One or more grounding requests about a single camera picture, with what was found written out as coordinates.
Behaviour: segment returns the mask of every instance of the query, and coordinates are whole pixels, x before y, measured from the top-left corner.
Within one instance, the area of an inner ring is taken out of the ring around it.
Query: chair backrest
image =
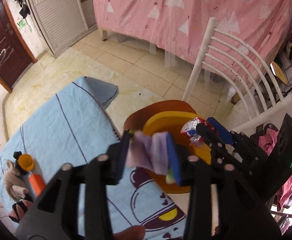
[[[201,47],[199,49],[195,65],[194,65],[193,71],[191,73],[190,79],[188,81],[188,84],[186,86],[185,93],[184,93],[182,100],[186,101],[189,98],[189,96],[190,96],[190,94],[195,86],[195,83],[197,81],[198,75],[199,75],[201,69],[203,68],[203,66],[205,66],[205,68],[212,70],[213,72],[219,74],[224,79],[226,79],[235,88],[236,92],[238,93],[239,97],[242,100],[242,103],[246,109],[249,121],[234,128],[233,130],[236,132],[246,131],[248,129],[257,127],[258,125],[261,125],[264,122],[268,121],[273,116],[275,116],[275,115],[281,113],[282,111],[285,111],[289,107],[291,107],[292,106],[292,93],[287,95],[285,98],[283,97],[275,76],[273,75],[272,71],[270,70],[270,68],[266,64],[266,62],[259,55],[259,53],[253,47],[251,47],[250,45],[248,45],[247,43],[245,43],[243,40],[239,39],[238,37],[236,37],[230,33],[224,32],[222,30],[219,30],[216,27],[217,23],[218,23],[218,20],[216,18],[211,17],[209,19],[209,22],[208,22],[208,25],[206,28],[206,32],[205,32],[204,37],[203,37],[202,44],[201,44]],[[220,38],[217,38],[215,36],[217,33],[221,34],[221,35],[218,35]],[[240,49],[236,48],[235,46],[229,44],[228,42],[224,41],[223,38],[232,39],[232,40],[238,42],[240,46],[242,46],[243,48],[246,48],[248,52],[251,52],[251,54],[259,60],[260,66],[265,68],[265,70],[267,71],[267,73],[271,79],[271,82],[274,85],[274,88],[276,89],[276,93],[277,93],[278,98],[279,98],[278,102],[277,102],[276,98],[274,97],[273,92],[271,91],[271,88],[270,88],[264,74],[262,73],[260,67],[257,66],[257,64],[254,62],[254,60],[252,60],[251,58],[248,57],[248,53],[244,53],[242,50],[240,50]],[[247,67],[244,66],[244,64],[242,63],[242,60],[238,60],[236,57],[230,55],[229,53],[223,51],[222,49],[219,49],[215,46],[212,46],[211,45],[212,41],[218,42],[219,44],[222,44],[225,47],[233,50],[234,52],[239,54],[244,60],[246,60],[250,64],[250,66],[253,67],[253,69],[256,71],[256,73],[258,75],[258,78],[260,78],[260,80],[264,84],[264,87],[266,88],[267,94],[268,94],[270,101],[271,101],[271,104],[272,104],[272,106],[270,108],[267,107],[264,96],[263,96],[263,94],[260,90],[260,87],[257,84],[255,78],[252,76],[252,74],[247,69]],[[260,98],[260,101],[261,101],[261,104],[262,104],[262,107],[264,110],[262,113],[260,113],[260,111],[258,109],[255,98],[252,95],[251,90],[250,90],[246,80],[232,66],[230,66],[227,63],[225,63],[224,61],[216,58],[214,55],[208,53],[209,50],[214,51],[214,54],[217,53],[217,54],[220,54],[220,55],[225,56],[226,58],[232,60],[234,63],[236,63],[244,71],[244,73],[247,74],[249,82],[251,82],[251,84],[254,86],[254,88],[256,89],[257,94]],[[254,112],[255,112],[256,116],[252,117],[252,115],[249,111],[247,101],[244,98],[244,95],[241,92],[241,90],[235,84],[235,82],[229,76],[227,76],[224,72],[220,71],[215,66],[206,62],[207,58],[209,58],[211,61],[214,61],[216,63],[223,65],[226,69],[228,69],[231,73],[233,73],[234,76],[236,76],[236,78],[238,78],[238,80],[243,85],[243,87],[245,88],[245,90],[248,94],[249,100],[251,101],[251,103],[253,105]]]

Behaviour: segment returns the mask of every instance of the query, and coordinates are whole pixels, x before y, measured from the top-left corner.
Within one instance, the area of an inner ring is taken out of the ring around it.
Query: black device
[[[292,174],[292,119],[285,116],[272,158],[265,156],[262,149],[242,133],[228,133],[223,128],[216,136],[201,124],[197,131],[211,147],[211,165],[190,155],[182,145],[173,143],[173,150],[169,151],[174,176],[179,174],[178,184],[191,186],[184,239],[292,240],[292,226],[281,236],[279,226],[265,205],[268,195],[278,190]],[[105,186],[116,185],[121,179],[129,138],[129,132],[125,131],[121,142],[111,145],[106,154],[87,165],[64,164],[20,221],[17,239],[112,240]],[[224,140],[230,141],[243,157],[242,163],[225,150]],[[274,176],[265,182],[263,176],[268,174]],[[77,232],[81,183],[86,184],[85,198],[89,199],[85,202],[85,237]],[[219,201],[219,232],[215,236],[211,236],[211,184],[217,185]]]

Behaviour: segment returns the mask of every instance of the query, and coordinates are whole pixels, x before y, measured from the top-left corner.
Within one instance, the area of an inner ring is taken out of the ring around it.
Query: brown door
[[[15,83],[32,59],[13,31],[0,0],[0,77],[9,86]]]

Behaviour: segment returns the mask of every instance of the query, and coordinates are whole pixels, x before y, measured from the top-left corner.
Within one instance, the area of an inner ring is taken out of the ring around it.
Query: foil wrapper
[[[186,138],[190,140],[190,143],[196,147],[199,147],[204,143],[204,139],[196,131],[196,126],[199,123],[203,123],[212,131],[215,131],[214,127],[211,124],[209,124],[206,120],[198,116],[184,124],[184,126],[181,129],[181,134],[186,136]]]

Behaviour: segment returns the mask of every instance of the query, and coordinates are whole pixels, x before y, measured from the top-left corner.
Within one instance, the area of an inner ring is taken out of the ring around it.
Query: human hand
[[[143,240],[145,236],[145,227],[133,226],[123,232],[114,234],[114,240]]]

